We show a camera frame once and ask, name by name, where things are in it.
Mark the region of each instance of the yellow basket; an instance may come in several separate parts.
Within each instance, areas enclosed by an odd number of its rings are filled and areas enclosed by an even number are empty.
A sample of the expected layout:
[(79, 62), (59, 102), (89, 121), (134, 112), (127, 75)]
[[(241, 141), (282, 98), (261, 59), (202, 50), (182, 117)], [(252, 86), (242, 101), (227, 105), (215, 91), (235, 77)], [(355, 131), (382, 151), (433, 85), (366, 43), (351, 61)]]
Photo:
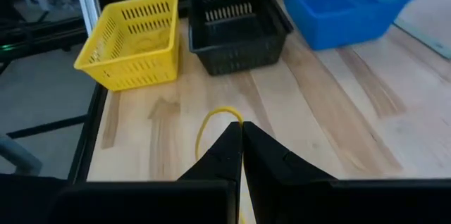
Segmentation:
[(175, 80), (178, 26), (178, 0), (109, 4), (74, 67), (113, 91)]

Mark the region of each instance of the black metal frame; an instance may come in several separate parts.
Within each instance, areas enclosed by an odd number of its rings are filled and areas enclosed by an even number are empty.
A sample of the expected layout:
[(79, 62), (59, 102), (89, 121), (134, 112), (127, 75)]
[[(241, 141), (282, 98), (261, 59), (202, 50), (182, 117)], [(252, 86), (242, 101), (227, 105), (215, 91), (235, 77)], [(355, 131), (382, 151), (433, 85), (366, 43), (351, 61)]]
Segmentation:
[[(102, 8), (105, 6), (102, 1), (100, 1), (100, 4)], [(188, 0), (179, 0), (178, 13), (181, 18), (187, 17)], [(84, 182), (87, 179), (107, 93), (108, 90), (106, 88), (97, 84), (92, 95), (87, 121), (83, 126), (73, 163), (70, 167), (68, 179), (72, 183)]]

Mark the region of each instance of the yellow cable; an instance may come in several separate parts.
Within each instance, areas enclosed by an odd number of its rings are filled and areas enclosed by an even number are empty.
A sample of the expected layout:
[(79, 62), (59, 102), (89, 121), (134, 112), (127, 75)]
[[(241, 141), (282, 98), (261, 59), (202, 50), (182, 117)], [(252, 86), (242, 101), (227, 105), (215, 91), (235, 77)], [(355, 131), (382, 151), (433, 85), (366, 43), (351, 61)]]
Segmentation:
[[(195, 145), (195, 148), (194, 148), (194, 152), (196, 154), (196, 161), (198, 161), (200, 159), (200, 157), (199, 157), (199, 145), (200, 145), (200, 140), (202, 138), (202, 134), (204, 133), (206, 124), (209, 122), (209, 119), (210, 119), (210, 117), (212, 117), (212, 115), (217, 114), (217, 113), (221, 113), (221, 112), (231, 113), (232, 115), (234, 115), (238, 119), (238, 122), (240, 123), (240, 126), (242, 126), (242, 124), (243, 124), (242, 115), (240, 114), (240, 112), (238, 112), (232, 106), (221, 106), (221, 107), (215, 108), (213, 111), (210, 111), (205, 116), (204, 121), (202, 121), (202, 125), (201, 125), (201, 127), (199, 129), (199, 132), (197, 133), (196, 145)], [(245, 221), (245, 218), (243, 217), (241, 209), (240, 209), (240, 220), (241, 220), (241, 224), (246, 224), (246, 221)]]

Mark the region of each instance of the wooden table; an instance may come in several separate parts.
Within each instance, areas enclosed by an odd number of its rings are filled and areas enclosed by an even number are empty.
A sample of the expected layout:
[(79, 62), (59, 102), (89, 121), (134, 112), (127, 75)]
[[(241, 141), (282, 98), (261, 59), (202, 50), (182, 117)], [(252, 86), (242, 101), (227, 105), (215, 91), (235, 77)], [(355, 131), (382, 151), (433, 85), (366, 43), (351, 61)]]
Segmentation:
[[(450, 45), (450, 2), (416, 0), (401, 17)], [(187, 19), (180, 32), (176, 82), (108, 93), (88, 180), (176, 180), (194, 163), (202, 119), (222, 105), (337, 178), (451, 176), (450, 62), (396, 27), (320, 52), (294, 31), (274, 66), (220, 77), (188, 51)], [(214, 116), (202, 152), (234, 120)], [(241, 198), (252, 223), (245, 179)]]

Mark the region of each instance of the black basket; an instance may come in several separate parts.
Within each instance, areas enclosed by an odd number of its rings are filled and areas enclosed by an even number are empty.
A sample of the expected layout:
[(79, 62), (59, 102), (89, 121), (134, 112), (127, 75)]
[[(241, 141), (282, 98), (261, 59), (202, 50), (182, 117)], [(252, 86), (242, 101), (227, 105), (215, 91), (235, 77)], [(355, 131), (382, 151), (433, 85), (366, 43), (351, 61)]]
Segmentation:
[(289, 27), (276, 0), (190, 0), (190, 51), (210, 75), (276, 63)]

